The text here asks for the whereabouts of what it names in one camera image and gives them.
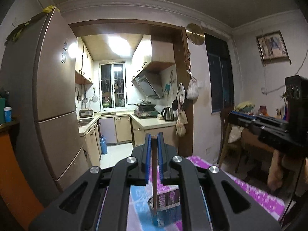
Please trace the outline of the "dark brown wooden chopstick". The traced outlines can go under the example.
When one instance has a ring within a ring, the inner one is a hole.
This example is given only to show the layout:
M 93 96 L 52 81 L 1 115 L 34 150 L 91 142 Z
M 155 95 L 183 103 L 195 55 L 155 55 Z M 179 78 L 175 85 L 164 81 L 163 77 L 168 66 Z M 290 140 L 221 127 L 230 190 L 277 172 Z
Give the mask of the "dark brown wooden chopstick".
M 151 137 L 152 158 L 152 191 L 153 191 L 153 214 L 157 215 L 157 166 L 158 166 L 158 142 L 157 137 Z

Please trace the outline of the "kitchen window with bars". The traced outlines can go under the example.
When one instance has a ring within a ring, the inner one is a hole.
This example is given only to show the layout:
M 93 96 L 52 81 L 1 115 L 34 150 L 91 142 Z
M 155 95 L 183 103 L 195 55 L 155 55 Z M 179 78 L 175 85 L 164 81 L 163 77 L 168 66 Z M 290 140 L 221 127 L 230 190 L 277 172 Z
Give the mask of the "kitchen window with bars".
M 101 106 L 121 109 L 127 106 L 125 62 L 100 64 Z

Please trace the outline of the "floral purple blue tablecloth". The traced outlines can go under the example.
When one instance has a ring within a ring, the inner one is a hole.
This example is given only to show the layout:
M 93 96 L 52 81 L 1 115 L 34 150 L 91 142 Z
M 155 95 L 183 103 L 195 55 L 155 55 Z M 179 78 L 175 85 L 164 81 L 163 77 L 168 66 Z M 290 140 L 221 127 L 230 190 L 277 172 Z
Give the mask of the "floral purple blue tablecloth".
M 149 181 L 146 186 L 131 186 L 127 230 L 183 230 L 182 220 L 165 227 L 158 227 L 153 224 L 148 207 L 148 200 L 152 197 L 152 169 L 150 168 L 148 171 Z M 282 199 L 272 196 L 232 175 L 228 176 L 275 220 L 278 221 L 282 217 L 285 211 L 285 204 Z

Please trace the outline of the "blue perforated utensil holder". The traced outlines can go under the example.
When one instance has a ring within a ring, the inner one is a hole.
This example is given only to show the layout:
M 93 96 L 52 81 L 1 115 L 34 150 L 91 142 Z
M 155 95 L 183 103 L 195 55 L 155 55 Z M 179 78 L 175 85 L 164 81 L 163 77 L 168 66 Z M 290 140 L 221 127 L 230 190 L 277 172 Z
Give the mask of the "blue perforated utensil holder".
M 155 226 L 165 227 L 182 219 L 180 193 L 178 189 L 160 193 L 157 196 L 157 209 L 154 211 L 153 197 L 148 200 L 152 222 Z

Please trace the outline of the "wooden chair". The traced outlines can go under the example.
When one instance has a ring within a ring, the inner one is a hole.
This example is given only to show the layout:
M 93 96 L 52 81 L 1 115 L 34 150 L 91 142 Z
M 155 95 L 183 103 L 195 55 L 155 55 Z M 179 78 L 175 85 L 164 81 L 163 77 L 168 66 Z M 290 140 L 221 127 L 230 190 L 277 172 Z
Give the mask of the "wooden chair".
M 230 151 L 233 151 L 237 155 L 236 166 L 234 170 L 234 172 L 237 173 L 242 158 L 242 128 L 229 123 L 228 115 L 233 110 L 234 106 L 232 105 L 220 111 L 221 139 L 219 157 L 217 162 L 220 167 L 228 153 Z

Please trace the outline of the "orange wooden cabinet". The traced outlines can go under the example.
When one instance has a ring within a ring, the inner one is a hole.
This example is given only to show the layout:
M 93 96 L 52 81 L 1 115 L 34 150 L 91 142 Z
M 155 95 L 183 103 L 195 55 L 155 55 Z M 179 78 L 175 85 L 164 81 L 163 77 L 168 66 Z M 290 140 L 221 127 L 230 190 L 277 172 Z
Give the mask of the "orange wooden cabinet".
M 14 153 L 19 123 L 1 124 L 1 230 L 28 230 L 43 211 Z

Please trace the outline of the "steel electric kettle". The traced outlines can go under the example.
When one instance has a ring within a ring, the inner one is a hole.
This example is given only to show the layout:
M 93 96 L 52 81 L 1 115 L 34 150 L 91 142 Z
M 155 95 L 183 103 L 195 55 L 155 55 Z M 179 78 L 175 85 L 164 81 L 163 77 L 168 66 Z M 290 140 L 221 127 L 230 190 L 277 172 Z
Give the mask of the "steel electric kettle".
M 161 116 L 165 121 L 174 121 L 174 113 L 171 107 L 165 107 L 161 111 Z

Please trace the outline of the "black wok on stove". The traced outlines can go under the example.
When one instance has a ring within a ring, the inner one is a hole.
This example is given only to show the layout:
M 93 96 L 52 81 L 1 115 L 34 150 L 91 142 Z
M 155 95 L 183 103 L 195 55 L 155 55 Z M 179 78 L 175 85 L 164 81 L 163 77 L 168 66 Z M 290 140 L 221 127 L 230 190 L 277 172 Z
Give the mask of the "black wok on stove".
M 129 103 L 128 105 L 135 105 L 140 112 L 151 112 L 155 111 L 155 104 L 152 104 L 150 101 L 141 101 L 139 103 Z

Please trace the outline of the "hanging white plastic bag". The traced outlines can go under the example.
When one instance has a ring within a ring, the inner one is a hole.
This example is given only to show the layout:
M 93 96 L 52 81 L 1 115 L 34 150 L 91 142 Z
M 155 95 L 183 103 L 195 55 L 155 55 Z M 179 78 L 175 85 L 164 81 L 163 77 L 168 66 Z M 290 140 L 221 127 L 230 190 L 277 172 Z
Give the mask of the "hanging white plastic bag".
M 186 98 L 188 100 L 196 100 L 198 96 L 199 96 L 198 81 L 195 77 L 191 76 L 187 87 Z

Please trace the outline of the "steel range hood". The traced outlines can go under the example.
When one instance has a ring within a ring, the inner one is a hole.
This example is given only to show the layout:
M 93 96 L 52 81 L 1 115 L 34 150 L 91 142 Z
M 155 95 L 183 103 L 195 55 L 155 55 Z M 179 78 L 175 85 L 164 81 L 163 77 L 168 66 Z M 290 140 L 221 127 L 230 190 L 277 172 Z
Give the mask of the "steel range hood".
M 148 99 L 162 99 L 161 76 L 159 74 L 142 71 L 132 79 L 132 84 L 137 86 Z

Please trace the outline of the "green plastic cup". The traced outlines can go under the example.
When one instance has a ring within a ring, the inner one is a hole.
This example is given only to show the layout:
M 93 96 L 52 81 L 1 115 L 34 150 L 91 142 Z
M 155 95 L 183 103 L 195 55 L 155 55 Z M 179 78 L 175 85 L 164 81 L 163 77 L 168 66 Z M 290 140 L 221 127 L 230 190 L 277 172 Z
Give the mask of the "green plastic cup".
M 4 116 L 5 98 L 0 98 L 0 124 L 5 122 Z

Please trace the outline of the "grey multi-door refrigerator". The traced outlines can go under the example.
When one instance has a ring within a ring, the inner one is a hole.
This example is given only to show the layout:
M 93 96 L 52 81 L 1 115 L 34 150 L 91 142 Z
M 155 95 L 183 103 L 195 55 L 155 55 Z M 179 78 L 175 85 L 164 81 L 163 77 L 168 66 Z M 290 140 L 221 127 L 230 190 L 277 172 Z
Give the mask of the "grey multi-door refrigerator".
M 75 109 L 76 37 L 53 10 L 31 19 L 8 40 L 1 64 L 1 90 L 19 121 L 15 155 L 43 206 L 49 205 L 88 168 Z

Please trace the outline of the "framed wall picture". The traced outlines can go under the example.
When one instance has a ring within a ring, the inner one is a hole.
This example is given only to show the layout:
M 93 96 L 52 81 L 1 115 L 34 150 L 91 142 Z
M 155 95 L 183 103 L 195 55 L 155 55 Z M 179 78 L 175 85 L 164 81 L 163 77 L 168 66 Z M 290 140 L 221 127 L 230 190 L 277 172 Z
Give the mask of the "framed wall picture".
M 262 34 L 256 37 L 263 65 L 289 62 L 289 55 L 280 31 Z

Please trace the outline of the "dark window frame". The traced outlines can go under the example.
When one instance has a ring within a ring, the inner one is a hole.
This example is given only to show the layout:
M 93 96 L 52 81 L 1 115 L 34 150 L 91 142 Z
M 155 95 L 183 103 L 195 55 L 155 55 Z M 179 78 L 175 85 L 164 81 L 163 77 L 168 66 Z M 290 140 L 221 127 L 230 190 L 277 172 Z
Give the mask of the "dark window frame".
M 211 111 L 220 112 L 234 105 L 231 58 L 226 41 L 205 35 L 211 87 Z

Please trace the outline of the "round brass wall clock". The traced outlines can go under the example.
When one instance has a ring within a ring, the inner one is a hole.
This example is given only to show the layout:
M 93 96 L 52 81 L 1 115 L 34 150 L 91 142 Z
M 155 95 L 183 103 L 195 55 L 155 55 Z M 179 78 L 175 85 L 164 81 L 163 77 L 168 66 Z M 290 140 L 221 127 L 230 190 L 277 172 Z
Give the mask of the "round brass wall clock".
M 203 45 L 205 41 L 205 34 L 202 28 L 195 24 L 190 23 L 185 28 L 187 38 L 195 45 Z

